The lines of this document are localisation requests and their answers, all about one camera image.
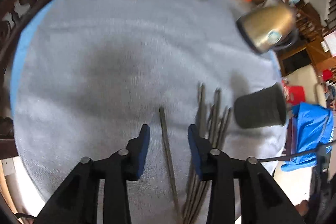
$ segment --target chopstick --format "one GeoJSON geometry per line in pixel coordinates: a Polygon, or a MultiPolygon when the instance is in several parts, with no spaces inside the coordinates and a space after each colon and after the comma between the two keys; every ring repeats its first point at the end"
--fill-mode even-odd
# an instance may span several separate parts
{"type": "MultiPolygon", "coordinates": [[[[199,109],[197,112],[196,125],[199,129],[201,129],[199,130],[199,134],[201,137],[205,137],[206,128],[209,131],[208,138],[212,147],[221,149],[225,142],[226,131],[231,117],[231,109],[225,107],[223,116],[219,118],[219,112],[221,108],[221,90],[216,89],[214,94],[214,104],[210,106],[210,114],[208,119],[206,120],[206,117],[203,114],[204,109],[206,108],[204,101],[205,86],[201,85],[198,89],[199,109]]],[[[199,178],[196,176],[192,163],[189,175],[190,177],[187,184],[187,199],[184,204],[184,224],[191,224],[197,220],[206,194],[210,187],[210,181],[199,181],[199,178]]]]}
{"type": "Polygon", "coordinates": [[[165,149],[166,160],[167,160],[167,164],[168,164],[168,175],[169,175],[169,180],[170,180],[170,187],[171,187],[172,192],[173,192],[174,206],[175,206],[176,215],[177,215],[177,223],[182,224],[182,216],[181,216],[181,211],[180,211],[180,207],[179,207],[179,199],[177,197],[173,161],[171,159],[171,153],[170,153],[170,147],[169,147],[165,111],[164,111],[164,108],[162,106],[159,108],[159,114],[160,114],[160,122],[161,122],[161,129],[162,129],[163,146],[164,146],[164,149],[165,149]]]}

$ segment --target kettle handle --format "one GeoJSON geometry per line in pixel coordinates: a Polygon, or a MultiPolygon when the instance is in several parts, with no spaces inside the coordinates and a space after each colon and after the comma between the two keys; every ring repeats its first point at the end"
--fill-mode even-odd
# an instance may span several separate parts
{"type": "Polygon", "coordinates": [[[280,45],[276,45],[273,48],[273,50],[275,50],[275,51],[284,50],[284,49],[292,46],[298,39],[299,39],[299,29],[295,28],[289,33],[287,38],[285,38],[285,40],[288,40],[289,42],[283,44],[284,43],[284,41],[283,41],[280,45]]]}

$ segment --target blue plastic bag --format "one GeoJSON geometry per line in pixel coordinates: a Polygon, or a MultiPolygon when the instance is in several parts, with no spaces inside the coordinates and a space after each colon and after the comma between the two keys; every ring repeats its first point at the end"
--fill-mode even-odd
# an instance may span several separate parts
{"type": "MultiPolygon", "coordinates": [[[[297,117],[297,153],[314,149],[319,143],[325,144],[333,140],[334,118],[331,110],[319,105],[300,103],[294,106],[292,111],[297,117]]],[[[331,147],[327,147],[326,150],[329,153],[331,147]]],[[[315,165],[316,154],[310,153],[286,161],[281,170],[292,171],[315,165]]]]}

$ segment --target plastic container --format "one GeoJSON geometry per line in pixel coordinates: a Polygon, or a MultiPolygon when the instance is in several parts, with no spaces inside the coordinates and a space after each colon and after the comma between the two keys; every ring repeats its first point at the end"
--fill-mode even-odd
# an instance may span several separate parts
{"type": "Polygon", "coordinates": [[[241,128],[284,125],[287,118],[286,101],[280,84],[239,97],[234,114],[241,128]]]}

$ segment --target round table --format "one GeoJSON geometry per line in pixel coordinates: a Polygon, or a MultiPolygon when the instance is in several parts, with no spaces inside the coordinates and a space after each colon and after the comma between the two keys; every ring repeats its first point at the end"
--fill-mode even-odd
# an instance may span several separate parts
{"type": "MultiPolygon", "coordinates": [[[[206,85],[207,102],[221,88],[222,106],[231,107],[238,96],[280,80],[271,53],[248,47],[231,10],[229,0],[54,0],[40,11],[21,35],[11,103],[19,155],[45,201],[81,157],[109,157],[146,123],[144,174],[128,183],[131,218],[175,223],[159,106],[182,206],[198,83],[206,85]]],[[[285,136],[280,126],[243,130],[232,117],[223,151],[273,157],[285,136]]],[[[265,164],[269,172],[275,166],[265,164]]],[[[206,215],[203,206],[197,223],[206,215]]]]}

